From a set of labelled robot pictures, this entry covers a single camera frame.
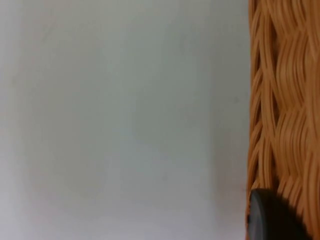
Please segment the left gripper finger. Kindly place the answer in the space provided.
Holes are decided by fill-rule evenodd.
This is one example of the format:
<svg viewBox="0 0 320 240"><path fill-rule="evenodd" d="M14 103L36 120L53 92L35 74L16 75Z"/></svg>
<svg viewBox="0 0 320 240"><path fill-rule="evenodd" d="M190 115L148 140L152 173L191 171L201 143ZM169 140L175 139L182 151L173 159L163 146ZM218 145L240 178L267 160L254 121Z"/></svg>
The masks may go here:
<svg viewBox="0 0 320 240"><path fill-rule="evenodd" d="M254 188L248 197L249 240L316 238L314 188Z"/></svg>

